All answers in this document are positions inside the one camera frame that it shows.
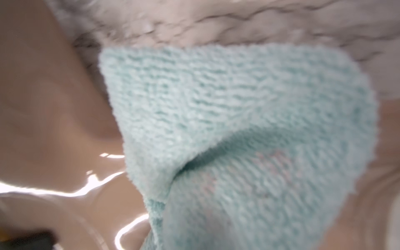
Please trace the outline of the mint green fluffy cloth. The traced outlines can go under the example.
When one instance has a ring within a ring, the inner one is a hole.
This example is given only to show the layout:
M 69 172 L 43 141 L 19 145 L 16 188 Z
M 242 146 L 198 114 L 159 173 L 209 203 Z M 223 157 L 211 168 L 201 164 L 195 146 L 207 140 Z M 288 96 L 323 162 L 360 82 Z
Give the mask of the mint green fluffy cloth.
M 315 250 L 374 157 L 375 93 L 333 48 L 115 47 L 99 68 L 144 250 Z

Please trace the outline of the beige rubber boot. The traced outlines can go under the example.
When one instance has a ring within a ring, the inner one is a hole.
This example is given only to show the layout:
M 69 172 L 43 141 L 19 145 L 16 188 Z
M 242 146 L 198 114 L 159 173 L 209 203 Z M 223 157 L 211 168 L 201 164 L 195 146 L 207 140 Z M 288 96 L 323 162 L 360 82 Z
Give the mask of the beige rubber boot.
M 1 1 L 1 239 L 48 230 L 57 250 L 140 249 L 148 215 L 99 51 L 253 42 L 339 47 L 371 75 L 377 159 L 321 248 L 399 249 L 399 1 Z

